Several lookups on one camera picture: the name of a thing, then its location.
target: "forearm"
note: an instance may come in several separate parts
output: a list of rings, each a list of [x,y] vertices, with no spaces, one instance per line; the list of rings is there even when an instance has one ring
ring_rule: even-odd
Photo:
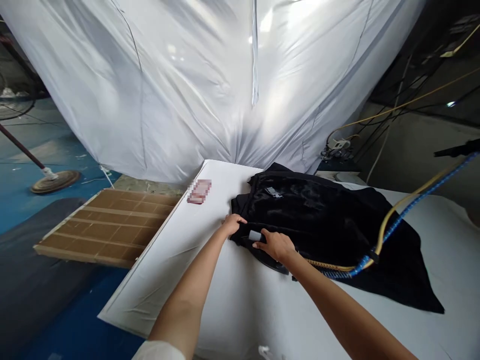
[[[312,298],[353,360],[416,359],[368,311],[296,252],[283,264]]]
[[[200,320],[217,261],[228,234],[218,229],[187,268],[162,307],[148,340],[162,340],[193,356]]]
[[[221,228],[213,233],[181,277],[168,303],[182,301],[196,308],[204,307],[215,267],[227,237]]]

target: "white table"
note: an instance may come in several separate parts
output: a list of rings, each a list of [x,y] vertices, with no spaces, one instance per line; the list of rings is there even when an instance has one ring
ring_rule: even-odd
[[[189,263],[229,213],[230,200],[249,192],[247,180],[260,171],[206,160],[196,177],[212,181],[206,201],[190,204],[184,194],[98,317],[146,337]],[[379,191],[391,203],[405,195]],[[338,285],[419,359],[478,359],[480,230],[463,208],[438,196],[421,201],[406,221],[421,237],[431,285],[445,314]],[[258,345],[269,346],[279,359],[349,359],[298,282],[227,240],[206,300],[196,353],[212,360],[258,359]]]

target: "person's right hand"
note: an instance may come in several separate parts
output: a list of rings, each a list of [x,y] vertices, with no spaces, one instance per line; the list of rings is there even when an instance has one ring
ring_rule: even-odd
[[[283,261],[291,254],[295,254],[295,246],[290,238],[279,232],[270,232],[262,229],[261,233],[266,238],[266,244],[263,242],[254,242],[255,249],[261,249],[270,255],[274,260],[283,264]]]

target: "human hand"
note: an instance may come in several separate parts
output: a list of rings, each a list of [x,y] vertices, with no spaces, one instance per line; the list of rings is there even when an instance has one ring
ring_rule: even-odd
[[[237,214],[227,215],[225,220],[221,221],[221,226],[218,230],[225,232],[226,236],[229,237],[237,232],[240,227],[239,222],[246,224],[247,220]]]
[[[290,238],[279,232],[270,232],[262,229],[261,233],[265,236],[266,243],[254,242],[255,249],[261,249],[270,255],[274,260],[283,264],[283,261],[291,254],[295,254],[295,245]]]

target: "cardboard box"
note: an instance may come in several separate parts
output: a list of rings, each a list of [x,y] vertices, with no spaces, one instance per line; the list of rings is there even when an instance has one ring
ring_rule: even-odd
[[[33,248],[58,259],[131,268],[179,197],[107,188]]]

